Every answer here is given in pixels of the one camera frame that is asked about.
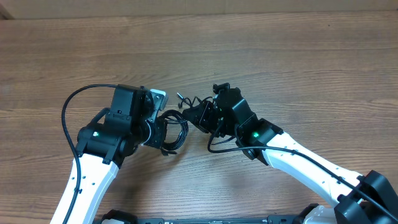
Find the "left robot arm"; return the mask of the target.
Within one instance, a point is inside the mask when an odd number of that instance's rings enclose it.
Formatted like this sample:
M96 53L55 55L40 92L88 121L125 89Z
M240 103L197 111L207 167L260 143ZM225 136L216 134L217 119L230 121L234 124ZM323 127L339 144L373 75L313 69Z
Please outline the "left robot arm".
M74 159L52 223L92 223L124 159L140 145L161 149L164 144L167 123L157 114L165 108L166 92L143 86L112 88L111 106L79 130L77 143L66 136Z

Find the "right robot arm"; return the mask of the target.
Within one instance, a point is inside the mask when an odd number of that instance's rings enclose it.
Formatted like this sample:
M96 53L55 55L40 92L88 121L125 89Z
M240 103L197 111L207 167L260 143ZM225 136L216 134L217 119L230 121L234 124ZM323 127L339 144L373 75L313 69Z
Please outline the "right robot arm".
M294 223L397 223L397 194L390 182L342 168L306 149L275 124L259 119L239 88L213 85L214 96L182 98L183 116L210 138L231 136L235 151L279 169L318 194L329 206L309 205Z

